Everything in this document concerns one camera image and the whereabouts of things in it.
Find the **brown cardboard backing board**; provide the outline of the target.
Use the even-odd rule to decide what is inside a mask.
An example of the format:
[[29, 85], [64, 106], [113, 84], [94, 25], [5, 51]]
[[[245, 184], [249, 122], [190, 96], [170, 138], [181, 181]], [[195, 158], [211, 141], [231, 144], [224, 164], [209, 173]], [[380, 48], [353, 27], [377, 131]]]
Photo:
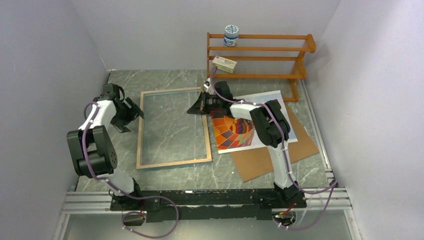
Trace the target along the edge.
[[[304, 126], [295, 116], [294, 111], [288, 104], [285, 105], [288, 118], [291, 122], [292, 131], [297, 137], [296, 142], [288, 144], [288, 155], [291, 163], [296, 163], [307, 157], [319, 153], [319, 149], [309, 136]], [[274, 170], [273, 158], [277, 158], [277, 163], [283, 167], [283, 175], [287, 175], [286, 161], [282, 148], [265, 146], [254, 149], [234, 151], [230, 156], [243, 182], [250, 181]]]

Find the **blue white ceramic jar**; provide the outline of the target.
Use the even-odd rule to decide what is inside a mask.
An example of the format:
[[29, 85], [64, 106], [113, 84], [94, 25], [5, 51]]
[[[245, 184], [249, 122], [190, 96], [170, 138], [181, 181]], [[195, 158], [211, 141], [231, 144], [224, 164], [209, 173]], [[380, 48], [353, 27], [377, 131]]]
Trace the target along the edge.
[[224, 28], [223, 43], [228, 47], [235, 47], [239, 39], [239, 28], [236, 25], [230, 24]]

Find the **hot air balloon photo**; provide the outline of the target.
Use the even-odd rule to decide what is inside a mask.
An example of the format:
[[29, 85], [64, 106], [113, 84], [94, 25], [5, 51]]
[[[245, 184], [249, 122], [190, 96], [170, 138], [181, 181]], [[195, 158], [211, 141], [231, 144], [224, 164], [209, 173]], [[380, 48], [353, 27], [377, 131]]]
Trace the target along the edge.
[[[240, 95], [237, 98], [254, 103], [278, 100], [281, 105], [281, 112], [290, 126], [288, 142], [295, 143], [298, 141], [280, 90]], [[252, 121], [231, 118], [223, 115], [221, 111], [212, 111], [210, 117], [219, 154], [265, 147], [260, 141]]]

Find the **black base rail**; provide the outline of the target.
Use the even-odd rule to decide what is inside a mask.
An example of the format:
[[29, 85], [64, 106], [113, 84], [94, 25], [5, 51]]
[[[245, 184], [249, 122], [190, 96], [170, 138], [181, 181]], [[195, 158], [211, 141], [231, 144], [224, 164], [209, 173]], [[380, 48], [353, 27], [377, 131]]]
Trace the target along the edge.
[[148, 223], [179, 220], [271, 220], [279, 210], [306, 208], [303, 192], [284, 197], [273, 188], [141, 190], [142, 200], [113, 196], [113, 212], [143, 211]]

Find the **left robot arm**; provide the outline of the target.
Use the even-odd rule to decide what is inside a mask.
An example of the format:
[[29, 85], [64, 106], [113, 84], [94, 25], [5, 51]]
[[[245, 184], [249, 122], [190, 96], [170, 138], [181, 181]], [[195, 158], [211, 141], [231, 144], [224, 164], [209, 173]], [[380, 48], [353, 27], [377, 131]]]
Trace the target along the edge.
[[112, 193], [112, 202], [124, 209], [140, 209], [144, 202], [137, 182], [118, 168], [118, 155], [108, 133], [114, 126], [120, 133], [127, 133], [127, 125], [144, 113], [117, 84], [103, 85], [100, 96], [88, 105], [84, 123], [69, 131], [66, 140], [74, 170], [78, 176], [86, 176], [105, 184]]

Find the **small white green box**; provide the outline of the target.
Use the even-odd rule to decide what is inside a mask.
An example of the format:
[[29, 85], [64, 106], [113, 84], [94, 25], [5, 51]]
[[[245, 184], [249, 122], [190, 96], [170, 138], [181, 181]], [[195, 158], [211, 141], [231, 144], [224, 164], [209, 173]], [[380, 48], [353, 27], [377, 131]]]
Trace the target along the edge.
[[218, 70], [232, 74], [236, 68], [237, 62], [222, 56], [215, 56], [212, 60], [212, 66]]

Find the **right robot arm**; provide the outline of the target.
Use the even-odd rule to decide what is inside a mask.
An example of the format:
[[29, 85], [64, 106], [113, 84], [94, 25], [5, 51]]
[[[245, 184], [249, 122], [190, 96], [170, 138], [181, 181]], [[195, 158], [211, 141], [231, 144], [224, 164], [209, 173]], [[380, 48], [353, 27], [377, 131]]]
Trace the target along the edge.
[[296, 181], [290, 163], [288, 141], [291, 126], [279, 101], [271, 99], [267, 102], [252, 102], [234, 98], [226, 81], [212, 83], [208, 80], [203, 88], [186, 112], [191, 115], [223, 114], [251, 124], [271, 159], [276, 204], [286, 208], [296, 197], [303, 197], [304, 191]]

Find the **orange wooden shelf rack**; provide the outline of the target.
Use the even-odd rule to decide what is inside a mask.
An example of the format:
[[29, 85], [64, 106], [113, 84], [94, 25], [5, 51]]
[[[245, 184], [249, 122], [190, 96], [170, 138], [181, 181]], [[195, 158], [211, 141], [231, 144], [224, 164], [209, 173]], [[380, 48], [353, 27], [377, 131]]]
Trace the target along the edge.
[[237, 45], [224, 43], [224, 34], [207, 33], [206, 69], [213, 72], [213, 60], [223, 57], [236, 62], [233, 72], [215, 70], [216, 79], [287, 80], [286, 102], [300, 99], [297, 82], [307, 77], [305, 56], [317, 49], [312, 34], [240, 34]]

